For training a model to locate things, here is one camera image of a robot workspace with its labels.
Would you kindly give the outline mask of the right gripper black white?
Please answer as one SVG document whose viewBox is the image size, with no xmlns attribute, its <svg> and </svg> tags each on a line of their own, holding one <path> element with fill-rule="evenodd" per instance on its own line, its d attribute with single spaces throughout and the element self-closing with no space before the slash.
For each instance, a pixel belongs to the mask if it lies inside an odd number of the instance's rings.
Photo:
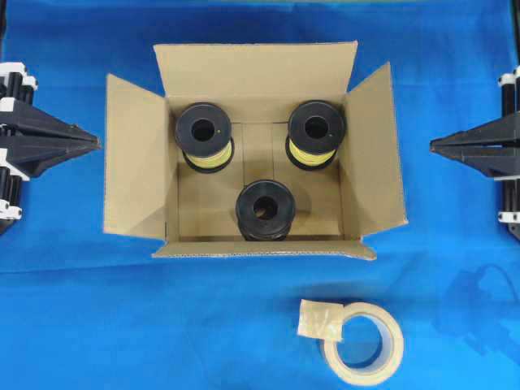
<svg viewBox="0 0 520 390">
<path fill-rule="evenodd" d="M 430 142 L 430 151 L 486 177 L 501 177 L 499 221 L 519 239 L 519 67 L 499 78 L 502 118 Z"/>
</svg>

